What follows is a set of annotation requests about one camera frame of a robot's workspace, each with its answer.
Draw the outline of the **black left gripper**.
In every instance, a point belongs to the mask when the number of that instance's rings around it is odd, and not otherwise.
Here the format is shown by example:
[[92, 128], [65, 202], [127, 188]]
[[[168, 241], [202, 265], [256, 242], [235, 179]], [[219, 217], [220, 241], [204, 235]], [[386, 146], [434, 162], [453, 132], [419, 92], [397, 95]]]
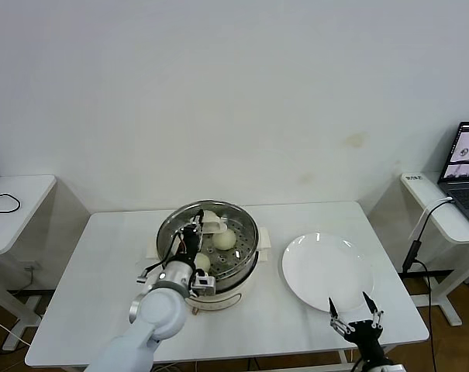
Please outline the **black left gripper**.
[[185, 259], [195, 259], [202, 245], [202, 227], [204, 210], [199, 209], [194, 219], [191, 219], [181, 230], [182, 247], [180, 255]]

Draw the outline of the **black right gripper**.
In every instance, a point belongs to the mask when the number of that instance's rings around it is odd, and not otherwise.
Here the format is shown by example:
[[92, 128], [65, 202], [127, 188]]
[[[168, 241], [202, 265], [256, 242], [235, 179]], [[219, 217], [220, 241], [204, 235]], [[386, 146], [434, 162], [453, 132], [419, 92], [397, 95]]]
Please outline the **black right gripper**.
[[338, 314], [331, 298], [329, 298], [330, 326], [344, 339], [355, 344], [363, 360], [385, 360], [385, 352], [378, 342], [382, 334], [382, 316], [384, 311], [379, 309], [374, 300], [362, 292], [365, 303], [372, 314], [371, 320], [362, 320], [351, 323], [344, 322]]

